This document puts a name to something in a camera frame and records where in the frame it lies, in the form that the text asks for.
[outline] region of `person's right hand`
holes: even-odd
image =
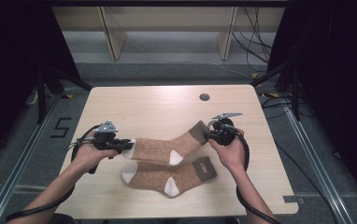
[[[220,146],[215,140],[208,139],[210,145],[219,154],[220,161],[231,173],[236,169],[243,169],[245,164],[245,150],[239,137],[235,137],[229,146]]]

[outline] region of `brown sock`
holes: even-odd
[[[192,151],[207,142],[207,126],[200,120],[188,132],[173,140],[136,138],[133,146],[124,150],[122,155],[131,160],[158,161],[177,165]]]
[[[123,167],[122,177],[129,187],[152,189],[173,198],[217,176],[209,157],[178,166],[137,161]]]

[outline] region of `white sock toe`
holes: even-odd
[[[122,155],[124,158],[131,160],[133,157],[133,153],[135,153],[135,148],[136,148],[136,140],[132,139],[132,141],[130,141],[131,143],[133,143],[132,148],[128,149],[128,150],[124,150],[122,152]]]
[[[122,168],[122,177],[126,184],[129,184],[136,172],[137,162],[131,162]]]
[[[170,151],[170,161],[169,161],[169,164],[170,165],[177,165],[179,163],[182,162],[184,158],[182,158],[178,153],[177,151],[175,150],[171,150]]]
[[[179,194],[179,189],[173,177],[170,176],[167,179],[166,185],[164,186],[164,192],[170,197],[175,197]]]

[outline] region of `forearm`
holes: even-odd
[[[76,182],[82,177],[83,173],[80,169],[71,163],[58,177],[56,177],[49,186],[23,210],[37,208],[49,203],[53,203],[61,199],[69,190],[71,190]],[[11,220],[9,224],[14,223],[48,223],[57,206],[37,214],[27,217],[20,217]]]
[[[237,169],[230,170],[237,187],[242,195],[243,199],[250,204],[252,207],[256,208],[260,212],[268,215],[269,217],[275,218],[272,211],[269,209],[268,205],[265,203],[264,199],[261,197],[258,190],[252,184],[248,174],[245,170],[240,167]],[[251,211],[246,209],[247,215],[250,223],[269,223],[262,218],[254,215]]]

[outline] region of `wooden table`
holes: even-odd
[[[200,95],[210,96],[202,101]],[[250,85],[99,87],[92,89],[74,134],[73,142],[89,128],[108,119],[118,127],[117,138],[173,139],[199,120],[205,124],[225,112],[245,131],[250,146],[248,173],[275,214],[293,214],[297,203],[285,203],[293,190],[275,147],[259,100]],[[245,208],[236,198],[236,183],[206,143],[184,162],[209,156],[217,178],[170,199],[152,190],[130,189],[121,178],[128,162],[123,156],[103,160],[94,175],[85,175],[57,212],[75,219],[152,217],[238,217]],[[69,164],[68,151],[62,170]]]

